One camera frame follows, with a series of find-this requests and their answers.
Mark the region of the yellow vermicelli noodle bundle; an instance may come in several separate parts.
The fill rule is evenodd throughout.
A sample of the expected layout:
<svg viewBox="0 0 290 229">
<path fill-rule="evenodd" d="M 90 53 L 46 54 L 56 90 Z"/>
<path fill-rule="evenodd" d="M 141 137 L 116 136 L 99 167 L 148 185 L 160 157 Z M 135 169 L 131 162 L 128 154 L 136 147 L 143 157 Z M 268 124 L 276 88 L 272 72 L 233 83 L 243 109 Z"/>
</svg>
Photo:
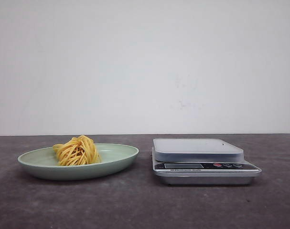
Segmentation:
<svg viewBox="0 0 290 229">
<path fill-rule="evenodd" d="M 81 135 L 64 144 L 53 145 L 60 166 L 80 166 L 102 162 L 94 140 Z"/>
</svg>

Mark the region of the pale green shallow plate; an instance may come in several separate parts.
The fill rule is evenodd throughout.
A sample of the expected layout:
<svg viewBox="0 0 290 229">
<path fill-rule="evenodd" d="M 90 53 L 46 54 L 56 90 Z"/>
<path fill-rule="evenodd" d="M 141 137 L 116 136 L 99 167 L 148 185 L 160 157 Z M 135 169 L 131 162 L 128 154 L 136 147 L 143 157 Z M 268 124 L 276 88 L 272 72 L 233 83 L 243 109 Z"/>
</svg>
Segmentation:
<svg viewBox="0 0 290 229">
<path fill-rule="evenodd" d="M 129 167 L 137 158 L 139 150 L 122 144 L 96 144 L 101 163 L 81 166 L 59 166 L 51 147 L 26 152 L 18 157 L 18 162 L 28 174 L 48 180 L 83 180 L 103 177 Z"/>
</svg>

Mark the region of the silver digital kitchen scale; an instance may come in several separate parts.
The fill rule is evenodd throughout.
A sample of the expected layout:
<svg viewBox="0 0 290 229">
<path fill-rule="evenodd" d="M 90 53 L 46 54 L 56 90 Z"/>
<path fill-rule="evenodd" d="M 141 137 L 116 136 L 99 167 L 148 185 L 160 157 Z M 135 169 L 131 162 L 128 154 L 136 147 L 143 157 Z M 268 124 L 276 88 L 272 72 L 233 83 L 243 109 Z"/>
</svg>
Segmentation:
<svg viewBox="0 0 290 229">
<path fill-rule="evenodd" d="M 213 138 L 155 138 L 152 164 L 171 185 L 248 185 L 262 171 L 243 149 Z"/>
</svg>

